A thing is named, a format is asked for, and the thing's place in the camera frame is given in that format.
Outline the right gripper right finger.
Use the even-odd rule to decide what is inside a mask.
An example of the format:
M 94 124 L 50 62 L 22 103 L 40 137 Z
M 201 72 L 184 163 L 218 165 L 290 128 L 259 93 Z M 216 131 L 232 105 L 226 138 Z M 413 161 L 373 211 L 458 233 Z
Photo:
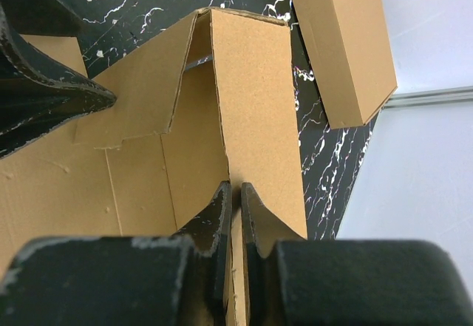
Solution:
M 304 238 L 265 206 L 251 183 L 242 184 L 241 213 L 246 321 L 286 325 L 275 245 Z

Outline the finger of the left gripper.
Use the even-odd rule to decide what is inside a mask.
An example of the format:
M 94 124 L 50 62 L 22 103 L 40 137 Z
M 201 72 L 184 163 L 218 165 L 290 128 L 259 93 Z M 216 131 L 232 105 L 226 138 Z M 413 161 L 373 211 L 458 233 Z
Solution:
M 77 36 L 82 19 L 61 0 L 1 0 L 1 28 L 25 35 Z
M 2 158 L 115 101 L 111 91 L 24 40 L 1 10 Z

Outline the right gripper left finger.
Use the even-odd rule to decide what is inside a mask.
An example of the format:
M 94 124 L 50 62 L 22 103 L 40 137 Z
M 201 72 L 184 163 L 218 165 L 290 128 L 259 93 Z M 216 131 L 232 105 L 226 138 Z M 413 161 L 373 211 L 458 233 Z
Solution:
M 178 325 L 226 324 L 231 212 L 231 184 L 222 181 L 210 203 L 177 232 L 190 243 L 180 277 Z

